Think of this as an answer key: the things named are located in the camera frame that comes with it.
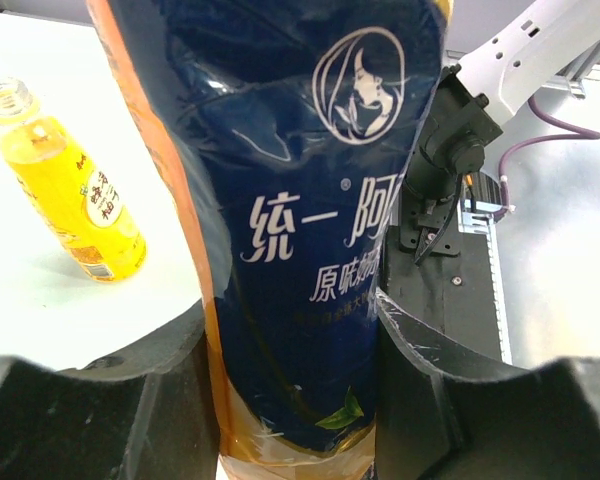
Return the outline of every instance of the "green leaf graphic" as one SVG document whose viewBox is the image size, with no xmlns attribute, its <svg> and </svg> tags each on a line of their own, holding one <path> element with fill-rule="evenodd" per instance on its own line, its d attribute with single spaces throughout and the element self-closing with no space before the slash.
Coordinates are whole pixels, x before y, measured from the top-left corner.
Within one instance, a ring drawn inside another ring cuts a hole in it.
<svg viewBox="0 0 600 480">
<path fill-rule="evenodd" d="M 347 410 L 347 412 L 349 412 L 349 415 L 351 415 L 352 417 L 364 417 L 364 412 L 362 411 L 362 408 L 360 408 L 358 399 L 351 391 L 351 387 L 349 387 L 349 390 L 347 391 L 347 396 L 344 397 L 344 408 Z"/>
<path fill-rule="evenodd" d="M 351 387 L 349 387 L 347 395 L 344 399 L 344 407 L 328 417 L 320 420 L 318 423 L 316 423 L 316 426 L 324 428 L 325 430 L 339 430 L 351 425 L 356 421 L 356 419 L 363 416 L 364 412 L 362 411 L 362 408 L 360 408 L 358 400 L 353 395 Z"/>
<path fill-rule="evenodd" d="M 339 430 L 351 425 L 356 420 L 356 417 L 349 415 L 346 408 L 341 408 L 333 415 L 329 415 L 327 418 L 323 418 L 318 423 L 317 427 L 322 427 L 325 430 Z"/>
</svg>

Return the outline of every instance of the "bottle label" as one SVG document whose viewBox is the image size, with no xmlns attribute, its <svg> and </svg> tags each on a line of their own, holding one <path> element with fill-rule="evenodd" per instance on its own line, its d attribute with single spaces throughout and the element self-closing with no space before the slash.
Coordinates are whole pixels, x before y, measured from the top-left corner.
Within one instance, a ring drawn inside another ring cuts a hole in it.
<svg viewBox="0 0 600 480">
<path fill-rule="evenodd" d="M 113 272 L 103 263 L 104 258 L 96 247 L 70 248 L 69 251 L 89 275 L 96 278 L 112 278 Z"/>
<path fill-rule="evenodd" d="M 94 170 L 87 182 L 87 215 L 96 227 L 113 225 L 124 208 L 120 196 L 101 170 Z"/>
</svg>

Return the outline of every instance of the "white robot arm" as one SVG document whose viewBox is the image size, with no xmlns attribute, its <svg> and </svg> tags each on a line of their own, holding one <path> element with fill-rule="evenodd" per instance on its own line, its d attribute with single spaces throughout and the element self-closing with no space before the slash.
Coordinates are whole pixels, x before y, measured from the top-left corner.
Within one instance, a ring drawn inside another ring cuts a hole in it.
<svg viewBox="0 0 600 480">
<path fill-rule="evenodd" d="M 458 80 L 489 99 L 504 125 L 547 80 L 600 40 L 600 0 L 536 0 L 487 43 L 460 60 Z"/>
</svg>

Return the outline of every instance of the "yellow drink bottle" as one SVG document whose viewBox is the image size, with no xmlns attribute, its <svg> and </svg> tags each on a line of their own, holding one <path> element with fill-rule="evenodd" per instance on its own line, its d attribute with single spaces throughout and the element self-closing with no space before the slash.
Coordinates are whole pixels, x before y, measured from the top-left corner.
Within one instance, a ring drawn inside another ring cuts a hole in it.
<svg viewBox="0 0 600 480">
<path fill-rule="evenodd" d="M 0 79 L 0 150 L 64 249 L 94 280 L 134 274 L 147 247 L 104 172 L 23 82 Z"/>
</svg>

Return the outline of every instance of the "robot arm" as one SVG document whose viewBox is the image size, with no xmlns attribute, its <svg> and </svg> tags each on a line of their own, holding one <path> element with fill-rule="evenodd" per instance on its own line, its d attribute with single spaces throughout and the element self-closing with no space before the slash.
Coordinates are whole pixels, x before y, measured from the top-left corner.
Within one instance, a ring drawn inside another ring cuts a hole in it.
<svg viewBox="0 0 600 480">
<path fill-rule="evenodd" d="M 489 99 L 504 125 L 542 85 L 600 40 L 600 0 L 537 0 L 498 35 L 460 60 L 458 80 Z"/>
<path fill-rule="evenodd" d="M 600 0 L 536 0 L 458 65 L 443 71 L 405 178 L 423 202 L 453 195 L 484 147 L 553 75 L 600 40 Z"/>
</svg>

